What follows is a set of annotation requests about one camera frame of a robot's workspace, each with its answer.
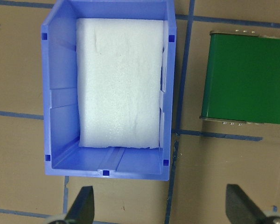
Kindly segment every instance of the white foam block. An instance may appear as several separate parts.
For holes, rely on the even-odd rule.
[[[159,146],[163,21],[77,20],[80,147]]]

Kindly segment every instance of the dark square hole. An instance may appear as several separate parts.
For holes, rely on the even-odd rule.
[[[163,166],[169,166],[169,160],[163,160]]]
[[[109,170],[103,170],[103,176],[109,176],[110,171]]]
[[[48,34],[42,33],[42,40],[47,40],[47,39],[48,39]]]
[[[174,42],[174,41],[175,41],[175,36],[169,35],[169,42]]]
[[[51,161],[51,155],[45,155],[45,161]]]

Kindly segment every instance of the blue painter's tape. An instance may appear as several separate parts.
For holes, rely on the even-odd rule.
[[[67,184],[70,181],[69,176],[64,177],[64,189],[63,189],[63,214],[67,213],[68,199],[69,199],[69,189]]]
[[[185,40],[185,46],[184,46],[183,58],[182,58],[182,74],[181,74],[181,81],[180,81],[178,101],[177,101],[177,113],[176,113],[177,129],[180,129],[181,126],[183,93],[185,89],[185,82],[186,82],[186,75],[187,75],[187,65],[188,65],[191,33],[192,33],[192,24],[194,21],[193,20],[194,5],[195,5],[195,0],[191,0],[190,7],[189,7],[189,20],[188,20],[187,30],[186,30],[186,40]]]
[[[191,131],[191,130],[172,129],[172,133],[187,134],[187,135],[193,135],[193,136],[212,137],[212,138],[220,138],[220,139],[234,139],[234,140],[246,140],[246,141],[263,140],[263,137],[237,135],[237,134],[212,133],[212,132],[199,132],[199,131]]]
[[[175,170],[176,170],[176,159],[177,159],[177,155],[178,155],[178,146],[179,146],[179,143],[178,143],[178,141],[176,141],[174,143],[174,152],[173,152],[172,165],[171,165],[171,170],[170,170],[169,189],[168,189],[166,216],[165,216],[164,224],[169,224],[169,220],[170,220],[172,195],[173,195]]]
[[[0,0],[0,6],[19,6],[19,7],[32,7],[32,8],[52,8],[54,6],[54,4],[38,3],[38,2],[25,2],[25,1]]]
[[[188,20],[189,18],[188,15],[180,15],[180,14],[175,14],[175,17],[177,20]]]
[[[0,111],[0,116],[43,120],[43,116],[42,115],[28,114],[28,113],[14,113],[14,112]]]
[[[29,216],[29,217],[37,217],[37,218],[47,218],[50,215],[39,214],[39,213],[32,213],[32,212],[25,212],[25,211],[15,211],[15,210],[7,210],[7,209],[0,209],[0,213],[4,214],[13,214],[18,216]]]
[[[105,223],[105,222],[93,221],[92,224],[116,224],[116,223]]]
[[[233,19],[223,19],[223,18],[214,18],[214,17],[197,16],[197,15],[194,16],[194,21],[228,23],[228,24],[235,24],[235,25],[242,25],[242,26],[280,28],[280,23],[274,23],[274,22],[233,20]]]

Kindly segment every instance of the blue plastic bin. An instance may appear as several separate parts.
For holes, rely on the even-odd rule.
[[[79,147],[76,19],[164,20],[159,148]],[[168,180],[176,46],[173,0],[58,0],[42,24],[45,172]]]

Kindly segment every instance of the green tin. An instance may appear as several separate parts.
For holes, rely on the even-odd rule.
[[[210,35],[201,118],[280,124],[280,39]]]

